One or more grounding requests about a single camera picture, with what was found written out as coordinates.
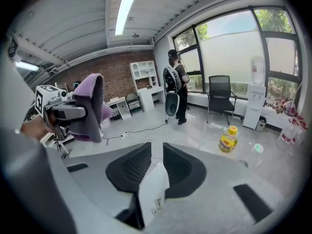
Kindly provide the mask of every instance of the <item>black window frame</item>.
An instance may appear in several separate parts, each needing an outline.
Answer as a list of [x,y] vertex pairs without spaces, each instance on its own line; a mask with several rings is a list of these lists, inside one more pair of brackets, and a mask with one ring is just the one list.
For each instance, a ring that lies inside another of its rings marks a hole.
[[[261,9],[268,9],[268,10],[272,10],[272,9],[276,9],[276,10],[283,10],[286,13],[286,16],[288,18],[289,24],[292,27],[292,31],[293,33],[286,33],[286,32],[278,32],[278,31],[263,31],[261,26],[260,26],[260,22],[258,20],[257,15],[255,14],[255,10],[261,10]],[[192,75],[202,75],[202,92],[200,91],[190,91],[193,93],[202,93],[202,94],[206,94],[206,83],[205,83],[205,75],[204,75],[204,64],[203,64],[203,57],[202,57],[202,51],[201,51],[201,47],[200,47],[200,40],[199,40],[199,34],[197,31],[197,26],[202,25],[206,22],[209,22],[213,19],[219,18],[219,17],[223,17],[226,15],[230,15],[230,14],[234,14],[234,13],[238,13],[238,12],[244,12],[244,11],[250,11],[253,19],[255,21],[255,24],[257,26],[258,32],[260,34],[260,38],[261,38],[261,42],[262,42],[262,48],[263,48],[263,54],[264,54],[264,61],[265,61],[265,87],[266,87],[266,93],[265,96],[267,96],[268,93],[268,88],[269,88],[269,78],[278,78],[278,79],[283,79],[286,81],[291,81],[291,82],[295,82],[298,84],[298,86],[300,86],[301,82],[302,82],[302,53],[301,53],[301,46],[299,43],[299,39],[297,36],[297,30],[294,26],[293,20],[287,10],[287,8],[285,6],[275,6],[275,5],[259,5],[259,6],[248,6],[248,7],[244,7],[244,8],[240,8],[240,9],[235,9],[235,10],[231,10],[225,13],[221,13],[218,15],[215,15],[213,17],[207,18],[205,20],[200,21],[197,24],[192,25],[191,27],[183,30],[182,32],[180,32],[179,34],[177,34],[176,36],[173,37],[173,41],[175,44],[175,49],[178,51],[178,45],[177,45],[177,41],[176,38],[183,34],[184,32],[193,29],[194,32],[194,36],[195,36],[195,40],[196,40],[196,44],[189,46],[183,50],[180,51],[181,54],[186,53],[188,51],[191,51],[193,49],[197,49],[198,51],[198,59],[199,59],[199,65],[200,65],[200,71],[193,71],[193,72],[187,72],[187,74],[189,76]],[[271,71],[270,70],[270,57],[269,57],[269,49],[268,49],[268,45],[267,45],[267,41],[266,38],[281,38],[281,39],[291,39],[295,42],[296,45],[296,50],[297,50],[297,60],[298,60],[298,76],[295,75],[290,75],[290,74],[286,74],[286,73],[282,73],[282,72],[276,72],[276,71]],[[295,97],[295,105],[298,105],[299,102],[299,98],[300,98],[300,93],[301,93],[301,87],[298,89],[297,91],[297,96]],[[242,100],[248,100],[247,97],[238,97],[239,99]]]

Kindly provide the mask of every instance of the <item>ceiling light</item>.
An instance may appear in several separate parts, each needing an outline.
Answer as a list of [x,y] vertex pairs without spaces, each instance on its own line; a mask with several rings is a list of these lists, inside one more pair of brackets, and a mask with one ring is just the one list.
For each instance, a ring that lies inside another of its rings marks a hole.
[[24,62],[24,61],[19,61],[19,62],[15,62],[15,66],[18,68],[24,68],[24,69],[28,69],[31,71],[37,71],[39,69],[38,66]]
[[115,36],[122,35],[123,28],[125,26],[132,3],[133,0],[121,0],[121,4],[118,11]]

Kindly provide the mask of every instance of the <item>trash can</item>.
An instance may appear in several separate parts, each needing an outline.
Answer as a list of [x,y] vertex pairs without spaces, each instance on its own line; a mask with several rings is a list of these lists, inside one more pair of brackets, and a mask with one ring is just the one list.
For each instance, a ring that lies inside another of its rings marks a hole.
[[255,130],[258,131],[258,132],[262,132],[262,130],[265,127],[266,123],[267,123],[267,119],[265,119],[264,117],[260,116],[258,124],[257,124]]

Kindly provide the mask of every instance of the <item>ceiling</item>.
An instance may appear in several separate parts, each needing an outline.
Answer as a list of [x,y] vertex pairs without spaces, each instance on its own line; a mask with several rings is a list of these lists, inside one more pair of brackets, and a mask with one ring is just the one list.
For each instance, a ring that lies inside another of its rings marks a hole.
[[[150,44],[164,26],[199,1],[134,0],[123,35],[115,36],[121,0],[38,0],[16,17],[11,30],[31,48],[64,62],[101,49]],[[23,60],[52,65],[27,50],[19,51]]]

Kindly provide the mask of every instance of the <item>gray chair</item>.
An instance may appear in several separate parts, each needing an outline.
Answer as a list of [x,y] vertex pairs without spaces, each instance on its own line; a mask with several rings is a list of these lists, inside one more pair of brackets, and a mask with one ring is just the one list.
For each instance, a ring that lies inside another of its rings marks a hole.
[[140,101],[139,96],[136,96],[135,94],[128,94],[128,95],[127,95],[127,98],[126,98],[126,102],[127,102],[127,104],[128,104],[128,107],[129,107],[129,110],[130,110],[130,114],[131,114],[131,115],[132,115],[132,113],[131,113],[130,106],[133,106],[133,105],[136,105],[136,104],[139,104],[139,105],[140,105],[140,108],[141,108],[142,111],[144,112],[143,107],[142,107],[142,105],[141,105],[141,101]]
[[[231,93],[234,95],[235,102],[234,105],[230,102]],[[209,77],[209,92],[208,95],[208,116],[207,123],[209,119],[209,110],[222,112],[232,111],[232,117],[229,121],[228,116],[226,120],[228,124],[231,124],[237,96],[231,91],[231,82],[229,76],[210,76]]]

